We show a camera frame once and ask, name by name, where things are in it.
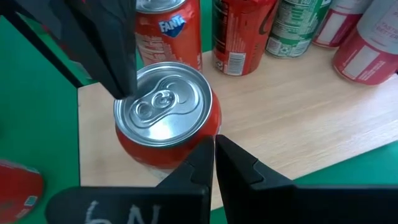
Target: wooden table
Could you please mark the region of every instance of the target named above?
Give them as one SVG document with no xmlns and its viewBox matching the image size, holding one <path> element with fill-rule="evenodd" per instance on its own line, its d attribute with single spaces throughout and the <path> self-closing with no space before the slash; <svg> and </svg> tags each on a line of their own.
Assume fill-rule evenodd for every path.
<svg viewBox="0 0 398 224">
<path fill-rule="evenodd" d="M 354 84 L 333 71 L 333 54 L 312 46 L 291 60 L 265 55 L 254 73 L 235 78 L 217 72 L 204 53 L 203 73 L 223 112 L 221 133 L 291 179 L 398 139 L 398 77 Z M 93 84 L 79 89 L 78 101 L 81 184 L 159 183 L 118 142 L 111 95 Z M 214 179 L 211 207 L 220 206 Z"/>
</svg>

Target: red can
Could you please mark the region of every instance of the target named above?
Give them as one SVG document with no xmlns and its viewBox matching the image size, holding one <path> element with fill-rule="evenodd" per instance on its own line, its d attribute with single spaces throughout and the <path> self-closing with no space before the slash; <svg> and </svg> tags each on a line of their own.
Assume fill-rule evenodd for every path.
<svg viewBox="0 0 398 224">
<path fill-rule="evenodd" d="M 247 75 L 260 64 L 277 0 L 213 0 L 213 63 L 227 75 Z"/>
<path fill-rule="evenodd" d="M 374 1 L 333 58 L 342 76 L 378 85 L 398 68 L 398 1 Z"/>
<path fill-rule="evenodd" d="M 198 0 L 138 0 L 136 9 L 136 41 L 144 65 L 181 62 L 201 71 Z"/>
<path fill-rule="evenodd" d="M 31 167 L 0 159 L 0 223 L 14 223 L 41 198 L 44 182 Z"/>
<path fill-rule="evenodd" d="M 176 168 L 221 125 L 220 103 L 205 77 L 177 62 L 137 72 L 137 96 L 115 100 L 116 134 L 126 152 L 157 169 Z"/>
<path fill-rule="evenodd" d="M 334 0 L 312 42 L 322 47 L 338 47 L 355 28 L 372 0 Z"/>
</svg>

